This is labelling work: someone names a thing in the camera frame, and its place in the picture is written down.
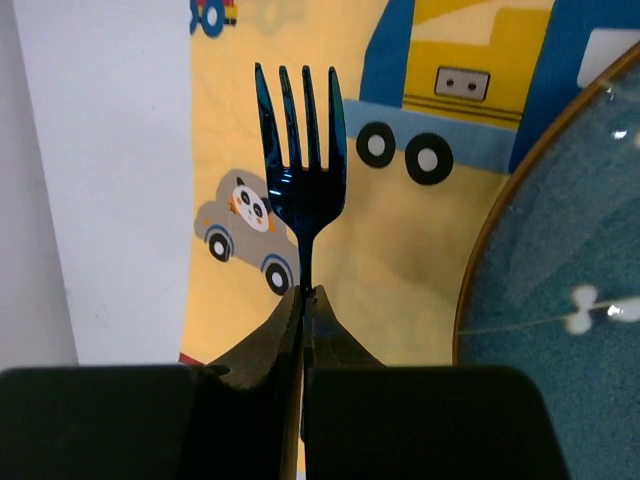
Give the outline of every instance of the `panda ear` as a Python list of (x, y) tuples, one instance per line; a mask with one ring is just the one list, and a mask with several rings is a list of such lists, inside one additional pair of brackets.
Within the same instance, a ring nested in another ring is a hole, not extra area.
[(262, 200), (262, 202), (264, 203), (264, 207), (267, 209), (267, 214), (271, 213), (273, 209), (271, 208), (269, 199), (267, 197), (262, 197), (260, 200)]

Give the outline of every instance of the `truck wheel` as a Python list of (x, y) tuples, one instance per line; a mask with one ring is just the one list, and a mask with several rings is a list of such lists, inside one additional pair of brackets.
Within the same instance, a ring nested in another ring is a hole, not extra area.
[(229, 240), (227, 240), (227, 238), (221, 233), (214, 233), (209, 239), (209, 251), (216, 260), (228, 262), (229, 257), (231, 256), (231, 245), (229, 245)]
[(198, 14), (198, 2), (196, 0), (191, 0), (191, 22), (189, 23), (189, 31), (191, 35), (196, 31), (196, 27), (198, 26), (198, 21), (200, 20), (200, 15)]
[(222, 0), (206, 0), (202, 9), (202, 30), (208, 37), (215, 38), (224, 28), (224, 5)]
[(420, 185), (436, 185), (453, 169), (453, 153), (447, 141), (435, 133), (413, 137), (404, 151), (407, 172)]
[(396, 152), (396, 139), (386, 123), (367, 123), (356, 139), (356, 151), (364, 163), (372, 168), (384, 168)]
[(267, 284), (276, 295), (284, 295), (289, 290), (291, 282), (285, 268), (279, 263), (272, 263), (264, 272)]

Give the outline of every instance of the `fork handle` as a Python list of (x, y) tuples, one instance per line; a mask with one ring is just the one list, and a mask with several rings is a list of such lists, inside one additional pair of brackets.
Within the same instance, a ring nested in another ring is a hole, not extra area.
[(298, 255), (300, 257), (300, 289), (306, 297), (311, 292), (311, 257), (313, 238), (298, 238)]

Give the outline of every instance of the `panda face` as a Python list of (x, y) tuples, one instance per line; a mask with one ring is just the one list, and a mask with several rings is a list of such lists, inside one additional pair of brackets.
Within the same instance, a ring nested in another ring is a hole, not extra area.
[(269, 230), (269, 201), (247, 187), (241, 178), (231, 194), (235, 210), (251, 228), (259, 232)]

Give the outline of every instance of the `brown plate rim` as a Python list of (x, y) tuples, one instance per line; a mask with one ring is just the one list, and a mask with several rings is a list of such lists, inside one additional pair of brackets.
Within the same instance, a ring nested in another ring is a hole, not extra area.
[(456, 306), (456, 317), (453, 326), (453, 364), (459, 364), (460, 356), (460, 336), (458, 332), (464, 327), (462, 315), (466, 311), (471, 285), (475, 276), (475, 271), (487, 246), (489, 237), (496, 227), (498, 220), (502, 216), (504, 210), (508, 207), (511, 199), (522, 182), (529, 176), (529, 173), (536, 166), (538, 160), (544, 157), (546, 151), (553, 145), (555, 140), (573, 123), (573, 121), (582, 113), (582, 111), (591, 105), (597, 95), (609, 88), (610, 82), (620, 77), (631, 69), (635, 63), (640, 60), (640, 42), (626, 51), (618, 60), (609, 66), (596, 80), (594, 80), (587, 88), (563, 110), (563, 112), (554, 120), (547, 128), (542, 137), (535, 143), (525, 156), (524, 160), (516, 171), (511, 175), (504, 188), (498, 195), (489, 215), (487, 216), (482, 229), (478, 235), (467, 267), (462, 279), (458, 303)]

